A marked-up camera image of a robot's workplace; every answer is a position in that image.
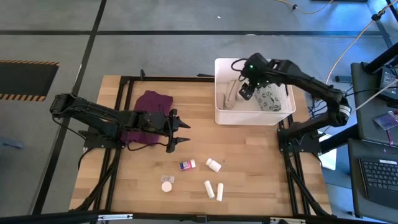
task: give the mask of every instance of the purple cloth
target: purple cloth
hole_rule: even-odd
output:
[[[160,95],[155,91],[147,90],[145,93],[137,99],[134,110],[141,110],[153,113],[164,113],[169,115],[170,108],[173,103],[172,96]],[[147,134],[140,132],[128,132],[129,142],[138,142],[143,144],[156,143],[159,140],[157,134]]]

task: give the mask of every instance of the concrete floor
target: concrete floor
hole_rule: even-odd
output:
[[[0,29],[91,30],[100,2],[2,0]],[[294,2],[306,11],[315,11],[325,4],[310,0]],[[369,8],[379,11],[385,5],[383,0],[334,2],[324,11],[308,16],[270,0],[112,0],[105,7],[99,29],[361,31],[371,20]],[[397,42],[398,26],[391,12],[387,11],[381,21],[392,42]],[[373,24],[368,30],[379,28]],[[353,39],[271,35],[97,36],[79,95],[95,101],[103,75],[138,75],[141,68],[147,75],[213,74],[216,58],[247,57],[254,52],[267,58],[288,58],[302,71],[324,81],[335,60]],[[0,217],[30,213],[58,131],[48,109],[55,94],[72,89],[87,41],[86,35],[0,35],[0,59],[60,62],[44,102],[0,101],[0,135],[25,143],[23,150],[0,148]],[[349,75],[350,63],[368,62],[386,49],[385,40],[380,36],[360,38],[337,65],[333,76]],[[349,84],[333,84],[342,90],[350,88]],[[350,118],[350,124],[355,122],[355,116]],[[86,129],[75,121],[70,127]],[[339,131],[341,129],[331,128],[328,133]],[[67,133],[45,213],[68,210],[82,144],[79,137]],[[337,199],[345,195],[344,189],[331,189],[329,186],[333,213],[349,218],[345,212],[352,210],[352,204],[339,206]]]

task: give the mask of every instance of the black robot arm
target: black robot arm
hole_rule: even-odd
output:
[[[174,132],[178,131],[179,127],[190,128],[176,116],[175,109],[172,109],[168,116],[146,111],[117,111],[65,93],[55,96],[50,112],[54,118],[75,118],[95,128],[98,131],[96,139],[122,146],[125,145],[122,136],[129,131],[169,137],[166,149],[169,153],[174,151],[175,145],[179,142],[189,140],[174,138]],[[80,133],[92,137],[92,134],[86,131]]]
[[[326,85],[313,77],[303,73],[299,67],[290,60],[267,61],[261,54],[250,56],[241,70],[241,76],[247,78],[248,83],[243,84],[239,94],[248,100],[256,88],[275,83],[295,85],[311,93],[315,98],[324,100],[327,112],[304,123],[294,123],[287,130],[288,138],[299,138],[305,133],[315,131],[325,126],[344,126],[347,123],[351,108],[341,90]]]

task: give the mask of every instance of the bottle cap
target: bottle cap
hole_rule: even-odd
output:
[[[213,162],[213,160],[212,159],[208,159],[207,161],[206,161],[206,165],[210,165],[211,164],[211,162]]]
[[[169,191],[171,191],[171,190],[172,190],[172,183],[170,183],[169,181],[163,182],[163,184],[162,184],[162,190],[163,190],[164,192],[169,192]]]
[[[197,166],[197,164],[195,163],[195,160],[191,159],[191,166],[192,168],[195,168]]]

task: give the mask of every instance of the wooden table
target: wooden table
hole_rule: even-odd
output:
[[[114,108],[120,76],[103,78],[97,103]],[[114,212],[174,213],[209,215],[291,216],[285,165],[279,153],[277,126],[222,126],[214,121],[214,83],[134,82],[130,110],[146,90],[174,98],[172,108],[191,129],[179,129],[177,136],[190,138],[167,154],[165,147],[154,146],[131,152],[122,150],[114,189]],[[303,91],[294,88],[297,110],[295,121],[308,119]],[[124,108],[125,96],[122,97]],[[132,143],[131,148],[140,146]],[[104,149],[95,149],[81,162],[70,208],[79,206],[93,190],[100,176]],[[205,165],[212,158],[222,165],[216,173]],[[194,159],[197,167],[180,171],[179,162]],[[317,158],[301,153],[305,183],[314,198],[331,212],[322,170]],[[173,189],[164,193],[162,175],[175,176]],[[204,181],[216,191],[224,183],[223,201],[209,199]],[[100,208],[104,208],[107,186]],[[302,201],[296,186],[297,203]]]

